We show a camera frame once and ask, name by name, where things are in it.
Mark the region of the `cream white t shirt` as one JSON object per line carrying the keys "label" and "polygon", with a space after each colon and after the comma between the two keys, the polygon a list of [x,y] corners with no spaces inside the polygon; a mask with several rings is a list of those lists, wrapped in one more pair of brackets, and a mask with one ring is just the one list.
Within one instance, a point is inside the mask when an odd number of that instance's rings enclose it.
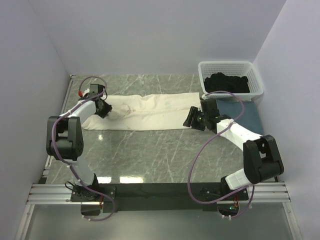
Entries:
{"label": "cream white t shirt", "polygon": [[83,124],[85,130],[160,131],[185,129],[191,107],[200,106],[198,92],[178,94],[109,95],[112,106],[105,118],[90,116]]}

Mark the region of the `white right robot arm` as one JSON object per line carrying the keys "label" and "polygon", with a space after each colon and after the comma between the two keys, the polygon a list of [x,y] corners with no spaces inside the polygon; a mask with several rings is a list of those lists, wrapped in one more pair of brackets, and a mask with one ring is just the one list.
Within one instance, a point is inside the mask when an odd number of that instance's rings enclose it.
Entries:
{"label": "white right robot arm", "polygon": [[199,131],[208,129],[242,151],[243,168],[221,178],[222,192],[255,185],[284,173],[275,138],[255,133],[238,124],[231,116],[221,114],[213,98],[201,100],[200,107],[191,106],[183,126]]}

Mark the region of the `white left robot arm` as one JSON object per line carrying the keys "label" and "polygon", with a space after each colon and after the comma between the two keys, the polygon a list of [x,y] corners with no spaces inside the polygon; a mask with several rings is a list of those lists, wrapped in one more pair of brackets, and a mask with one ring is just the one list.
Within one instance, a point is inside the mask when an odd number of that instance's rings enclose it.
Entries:
{"label": "white left robot arm", "polygon": [[49,156],[63,162],[75,178],[76,191],[86,189],[98,193],[100,186],[85,158],[82,124],[91,116],[105,118],[112,111],[112,106],[102,97],[106,96],[106,87],[91,84],[89,92],[80,94],[79,101],[67,112],[51,116],[47,120],[46,151]]}

